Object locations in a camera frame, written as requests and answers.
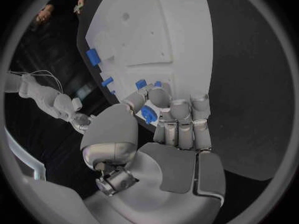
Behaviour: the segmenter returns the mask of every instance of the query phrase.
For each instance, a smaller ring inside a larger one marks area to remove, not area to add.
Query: wire
[[[48,74],[37,74],[39,72],[46,72]],[[11,74],[15,74],[15,75],[32,75],[32,76],[48,76],[48,77],[52,77],[57,86],[58,86],[58,89],[59,89],[59,92],[63,94],[63,88],[62,88],[62,85],[59,81],[59,79],[57,79],[51,72],[49,72],[48,70],[38,70],[38,71],[34,71],[34,72],[23,72],[23,71],[8,71],[8,73],[11,73]]]

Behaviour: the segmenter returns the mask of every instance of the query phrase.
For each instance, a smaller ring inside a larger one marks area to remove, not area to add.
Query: blue piece
[[[90,63],[93,66],[96,66],[97,64],[101,63],[101,59],[98,56],[98,53],[95,49],[90,49],[86,52],[86,55],[88,56]]]
[[[154,84],[155,87],[162,87],[161,81],[156,81]]]
[[[106,80],[104,80],[103,82],[102,82],[102,86],[103,87],[106,87],[108,84],[110,84],[111,82],[113,82],[113,79],[112,79],[112,77],[109,77],[108,79],[106,79]]]
[[[155,113],[155,111],[148,106],[143,106],[141,108],[141,114],[146,119],[147,124],[150,124],[151,122],[155,122],[158,119],[158,116]]]
[[[139,80],[135,83],[138,90],[142,89],[143,87],[147,86],[147,82],[145,80]]]

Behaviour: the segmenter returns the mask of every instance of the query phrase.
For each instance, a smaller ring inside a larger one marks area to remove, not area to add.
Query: dark background
[[[13,17],[20,16],[19,7],[22,5],[24,0],[0,0],[1,2],[1,31],[4,28],[10,29],[7,26],[8,21]],[[275,7],[283,16],[288,20],[290,30],[293,30],[293,39],[296,40],[299,34],[298,22],[297,22],[297,0],[271,0],[274,1]],[[279,218],[284,218],[285,222],[296,222],[298,216],[295,209],[298,199],[297,187],[299,187],[299,176],[297,174],[291,187],[280,201],[273,212],[262,222],[264,224],[276,223]],[[31,215],[24,209],[24,207],[18,202],[14,196],[10,187],[7,185],[6,180],[3,176],[0,176],[0,213],[3,223],[16,223],[18,220],[22,220],[24,223],[35,223],[35,220]]]

